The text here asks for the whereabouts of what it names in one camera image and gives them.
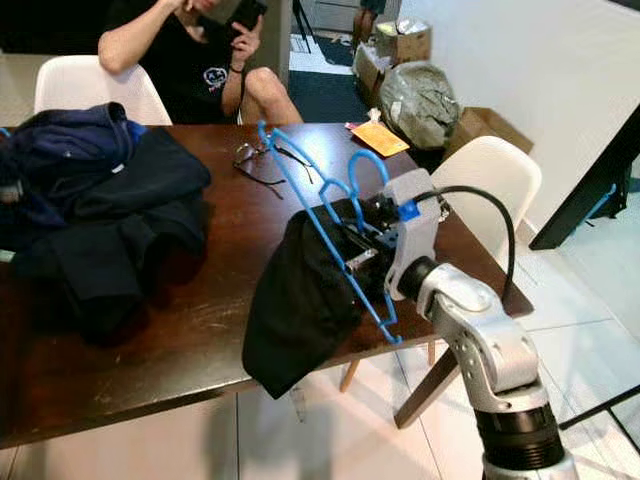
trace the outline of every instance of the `dark blue clothing pile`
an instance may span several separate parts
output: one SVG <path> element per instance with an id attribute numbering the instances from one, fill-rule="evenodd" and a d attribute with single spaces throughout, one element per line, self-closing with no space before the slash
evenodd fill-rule
<path id="1" fill-rule="evenodd" d="M 0 248 L 18 252 L 18 275 L 63 282 L 94 338 L 142 300 L 158 243 L 204 249 L 209 172 L 165 130 L 145 130 L 109 103 L 42 112 L 0 144 L 0 190 L 21 192 L 0 202 Z"/>

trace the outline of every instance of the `blue clothes hanger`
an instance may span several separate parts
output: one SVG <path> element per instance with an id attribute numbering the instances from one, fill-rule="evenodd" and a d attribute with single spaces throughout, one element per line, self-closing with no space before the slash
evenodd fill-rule
<path id="1" fill-rule="evenodd" d="M 382 180 L 383 185 L 385 185 L 389 181 L 389 173 L 387 172 L 387 167 L 384 165 L 382 160 L 380 160 L 380 158 L 378 158 L 378 156 L 376 156 L 373 152 L 370 152 L 369 150 L 364 150 L 364 149 L 358 150 L 349 160 L 348 174 L 349 174 L 350 185 L 347 185 L 343 181 L 337 178 L 327 177 L 324 174 L 324 172 L 320 169 L 320 167 L 316 164 L 316 162 L 313 161 L 313 159 L 309 155 L 307 155 L 307 153 L 304 150 L 302 150 L 295 143 L 293 143 L 291 139 L 289 139 L 289 137 L 287 137 L 287 135 L 281 130 L 274 128 L 270 134 L 267 134 L 266 124 L 264 122 L 260 122 L 258 124 L 258 130 L 259 130 L 260 139 L 262 140 L 262 143 L 271 151 L 273 158 L 275 159 L 275 162 L 278 165 L 278 168 L 286 178 L 287 182 L 289 182 L 289 184 L 291 185 L 291 188 L 293 188 L 293 191 L 298 197 L 298 200 L 300 200 L 300 203 L 302 204 L 307 214 L 309 215 L 309 218 L 313 222 L 313 225 L 315 226 L 316 230 L 320 234 L 320 237 L 322 238 L 325 245 L 329 249 L 329 252 L 333 256 L 334 260 L 340 267 L 340 270 L 342 271 L 344 276 L 347 278 L 353 290 L 356 292 L 356 294 L 358 295 L 358 297 L 360 298 L 360 300 L 362 301 L 366 309 L 369 311 L 369 313 L 371 313 L 371 316 L 376 322 L 376 325 L 378 326 L 378 328 L 382 331 L 385 338 L 390 343 L 397 344 L 402 342 L 401 336 L 399 335 L 394 336 L 388 330 L 388 327 L 390 325 L 393 325 L 398 322 L 398 317 L 396 315 L 396 311 L 393 305 L 393 300 L 391 299 L 391 295 L 389 294 L 388 291 L 385 290 L 384 300 L 387 307 L 387 318 L 383 320 L 380 318 L 380 316 L 378 315 L 378 312 L 376 312 L 375 308 L 373 307 L 373 305 L 365 295 L 364 291 L 360 287 L 360 284 L 358 283 L 356 278 L 347 270 L 346 262 L 340 256 L 338 249 L 333 244 L 333 242 L 329 238 L 329 235 L 320 224 L 318 217 L 309 206 L 309 203 L 305 199 L 304 195 L 302 195 L 302 191 L 300 190 L 299 185 L 291 176 L 289 169 L 286 167 L 285 163 L 283 162 L 280 156 L 280 153 L 278 152 L 276 143 L 280 141 L 286 144 L 295 153 L 297 153 L 303 159 L 305 159 L 307 163 L 309 163 L 309 165 L 311 165 L 311 167 L 318 173 L 318 175 L 322 179 L 322 185 L 320 187 L 320 190 L 318 191 L 318 196 L 320 197 L 320 200 L 322 201 L 325 209 L 327 210 L 327 213 L 331 217 L 331 220 L 337 225 L 343 224 L 342 219 L 338 216 L 336 211 L 333 209 L 333 206 L 327 200 L 326 193 L 331 186 L 335 186 L 345 193 L 347 198 L 351 201 L 351 204 L 353 205 L 353 209 L 355 210 L 356 227 L 359 233 L 363 233 L 364 231 L 377 231 L 377 230 L 372 225 L 369 225 L 365 221 L 364 215 L 362 214 L 362 208 L 360 206 L 360 201 L 358 199 L 358 195 L 360 194 L 360 185 L 358 183 L 358 179 L 356 176 L 356 169 L 355 169 L 356 164 L 361 159 L 366 159 L 366 160 L 369 160 L 371 163 L 373 163 L 373 165 L 378 170 L 378 173 L 380 174 L 380 178 Z"/>

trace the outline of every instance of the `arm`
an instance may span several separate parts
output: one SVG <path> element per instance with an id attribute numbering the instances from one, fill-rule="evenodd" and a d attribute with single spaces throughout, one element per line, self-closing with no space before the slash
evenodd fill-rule
<path id="1" fill-rule="evenodd" d="M 240 32 L 240 35 L 233 39 L 231 48 L 231 68 L 227 83 L 222 90 L 222 113 L 225 116 L 233 115 L 240 107 L 242 101 L 242 74 L 245 63 L 255 53 L 260 46 L 260 33 L 262 32 L 262 15 L 258 17 L 255 28 L 249 31 L 243 25 L 234 23 L 233 28 Z"/>
<path id="2" fill-rule="evenodd" d="M 119 74 L 138 63 L 169 15 L 184 3 L 185 0 L 158 0 L 129 23 L 104 32 L 98 42 L 102 67 L 109 73 Z"/>

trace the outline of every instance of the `dark wooden tabletop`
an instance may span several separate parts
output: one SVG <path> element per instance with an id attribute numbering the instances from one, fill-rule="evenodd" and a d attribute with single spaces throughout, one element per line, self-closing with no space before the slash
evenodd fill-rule
<path id="1" fill-rule="evenodd" d="M 285 127 L 332 176 L 346 180 L 346 162 L 361 145 L 340 124 Z M 254 385 L 241 364 L 253 290 L 280 241 L 289 217 L 301 207 L 288 186 L 267 188 L 232 167 L 236 148 L 257 142 L 254 127 L 174 126 L 174 138 L 212 172 L 207 257 L 190 281 L 171 285 L 138 313 L 143 321 L 126 341 L 87 343 L 70 325 L 64 300 L 49 286 L 21 283 L 0 264 L 0 448 L 42 440 L 167 410 Z M 415 168 L 400 154 L 386 160 L 391 176 Z M 317 198 L 304 170 L 292 171 Z M 365 195 L 379 187 L 367 162 L 359 178 Z M 438 260 L 457 265 L 498 292 L 504 274 L 455 214 L 441 224 Z M 508 313 L 532 311 L 514 289 Z M 409 346 L 433 332 L 409 302 L 398 304 L 392 327 Z M 390 346 L 372 321 L 339 349 L 328 365 L 381 353 Z"/>

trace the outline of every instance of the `cardboard box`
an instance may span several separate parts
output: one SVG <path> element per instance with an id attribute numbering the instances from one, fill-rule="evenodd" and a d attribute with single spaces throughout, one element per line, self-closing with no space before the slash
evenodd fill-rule
<path id="1" fill-rule="evenodd" d="M 380 57 L 391 57 L 393 65 L 431 58 L 431 27 L 400 34 L 395 22 L 376 25 L 376 51 Z"/>
<path id="2" fill-rule="evenodd" d="M 529 153 L 533 148 L 531 140 L 490 108 L 466 107 L 449 139 L 444 158 L 451 156 L 474 138 L 483 135 L 500 137 L 525 153 Z"/>
<path id="3" fill-rule="evenodd" d="M 360 44 L 353 62 L 354 73 L 358 78 L 358 89 L 365 103 L 372 107 L 378 103 L 378 90 L 390 69 L 391 58 L 380 58 L 373 47 Z"/>

